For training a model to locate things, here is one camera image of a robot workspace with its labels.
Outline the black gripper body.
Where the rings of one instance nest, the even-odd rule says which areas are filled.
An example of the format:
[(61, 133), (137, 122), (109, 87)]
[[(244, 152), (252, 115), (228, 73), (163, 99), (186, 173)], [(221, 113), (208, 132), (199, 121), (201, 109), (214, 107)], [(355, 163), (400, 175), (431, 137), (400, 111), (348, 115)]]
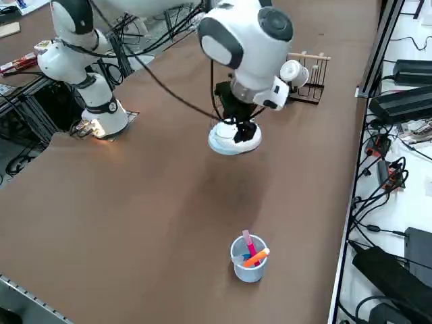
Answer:
[(257, 104), (245, 103), (237, 99), (230, 87), (230, 82), (216, 83), (215, 95), (219, 98), (223, 112), (222, 118), (235, 122), (246, 122), (250, 120), (257, 108)]

